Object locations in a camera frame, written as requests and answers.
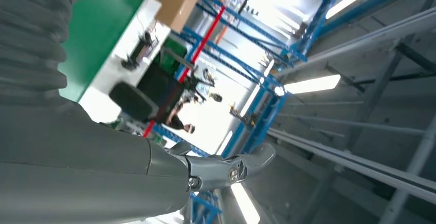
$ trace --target black chair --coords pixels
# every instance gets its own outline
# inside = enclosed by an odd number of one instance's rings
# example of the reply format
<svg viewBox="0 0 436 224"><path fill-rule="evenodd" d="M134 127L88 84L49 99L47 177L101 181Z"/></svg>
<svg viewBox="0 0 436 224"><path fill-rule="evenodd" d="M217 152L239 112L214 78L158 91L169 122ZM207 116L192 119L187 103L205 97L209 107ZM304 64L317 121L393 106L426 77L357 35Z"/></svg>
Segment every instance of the black chair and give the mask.
<svg viewBox="0 0 436 224"><path fill-rule="evenodd" d="M159 111L157 104L144 92L126 82L114 86L109 97L121 107L122 111L135 120L155 117Z"/></svg>
<svg viewBox="0 0 436 224"><path fill-rule="evenodd" d="M157 123L164 123L184 90L182 84L152 63L137 87L118 83L109 97L137 121L153 118Z"/></svg>

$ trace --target cardboard box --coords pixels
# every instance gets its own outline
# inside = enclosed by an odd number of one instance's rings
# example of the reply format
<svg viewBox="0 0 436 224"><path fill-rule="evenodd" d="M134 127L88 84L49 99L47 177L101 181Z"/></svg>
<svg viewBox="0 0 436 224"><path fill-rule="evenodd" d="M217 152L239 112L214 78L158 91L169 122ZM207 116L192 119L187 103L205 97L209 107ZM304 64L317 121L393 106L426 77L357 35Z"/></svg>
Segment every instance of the cardboard box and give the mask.
<svg viewBox="0 0 436 224"><path fill-rule="evenodd" d="M156 19L176 32L181 32L198 0L157 0L162 3Z"/></svg>

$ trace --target red pole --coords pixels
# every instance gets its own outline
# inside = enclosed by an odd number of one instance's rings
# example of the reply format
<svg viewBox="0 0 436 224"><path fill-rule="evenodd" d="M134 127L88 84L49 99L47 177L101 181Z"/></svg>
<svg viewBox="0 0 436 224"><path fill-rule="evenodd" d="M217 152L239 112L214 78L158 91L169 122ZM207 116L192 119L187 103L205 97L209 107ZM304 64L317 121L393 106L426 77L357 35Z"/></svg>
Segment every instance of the red pole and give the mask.
<svg viewBox="0 0 436 224"><path fill-rule="evenodd" d="M197 61L198 57L200 56L201 51L205 47L207 41L209 40L210 35L212 34L213 30L215 29L216 25L220 21L220 19L223 16L225 11L226 11L226 7L223 5L221 7L220 12L216 15L215 20L212 22L212 25L209 27L208 31L206 32L206 35L204 36L204 38L200 42L200 46L198 47L197 51L195 52L194 56L192 57L192 63L195 63ZM183 74L180 76L180 79L178 80L180 83L183 83L183 81L185 81L186 77L188 76L188 72L189 72L189 68L186 68L185 71L183 72ZM146 138L149 135L149 133L151 132L151 130L153 129L154 125L155 125L155 122L151 121L149 126L147 127L147 129L144 131L144 135L142 135L142 136Z"/></svg>
<svg viewBox="0 0 436 224"><path fill-rule="evenodd" d="M200 53L202 52L203 48L205 47L207 41L209 40L210 35L212 34L213 30L215 29L216 25L220 21L221 17L223 16L224 12L226 11L226 7L223 5L221 7L220 12L216 15L215 20L212 22L212 25L209 27L209 30L206 32L206 35L200 42L200 46L198 47L197 51L194 54L194 57L192 57L192 63L195 63L197 61L197 58L200 56ZM185 80L185 78L188 76L189 69L186 68L183 74L181 75L180 79Z"/></svg>

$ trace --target robotic hand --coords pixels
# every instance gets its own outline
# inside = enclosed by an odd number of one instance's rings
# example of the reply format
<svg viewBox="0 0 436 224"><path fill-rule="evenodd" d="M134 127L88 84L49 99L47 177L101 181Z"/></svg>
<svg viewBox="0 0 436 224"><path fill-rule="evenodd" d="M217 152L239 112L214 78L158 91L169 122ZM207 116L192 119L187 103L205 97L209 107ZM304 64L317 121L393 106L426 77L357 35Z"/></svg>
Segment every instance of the robotic hand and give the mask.
<svg viewBox="0 0 436 224"><path fill-rule="evenodd" d="M126 223L174 212L271 162L260 145L227 159L170 154L93 122L59 95L61 44L79 0L0 0L0 223Z"/></svg>
<svg viewBox="0 0 436 224"><path fill-rule="evenodd" d="M188 144L179 143L176 146L185 146L190 149ZM191 191L199 192L224 188L233 183L242 182L269 165L275 154L273 146L264 143L257 146L250 154L235 155L226 159L215 155L208 158L175 156L189 170L188 186Z"/></svg>

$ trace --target man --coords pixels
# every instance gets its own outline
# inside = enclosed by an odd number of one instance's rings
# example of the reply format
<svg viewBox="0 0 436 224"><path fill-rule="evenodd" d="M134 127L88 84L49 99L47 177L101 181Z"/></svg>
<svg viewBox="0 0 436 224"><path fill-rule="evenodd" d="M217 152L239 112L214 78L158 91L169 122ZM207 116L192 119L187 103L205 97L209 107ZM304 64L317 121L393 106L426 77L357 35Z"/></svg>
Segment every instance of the man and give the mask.
<svg viewBox="0 0 436 224"><path fill-rule="evenodd" d="M159 121L156 117L143 120L143 123L148 123L151 120L154 120L156 123L163 123L166 126L173 128L175 130L185 130L187 133L194 133L195 126L192 124L183 124L183 122L178 117L178 113L180 112L181 108L183 107L183 104L188 103L189 99L183 99L181 102L179 102L172 110L167 113L167 115L164 115L164 117L167 117L165 122Z"/></svg>

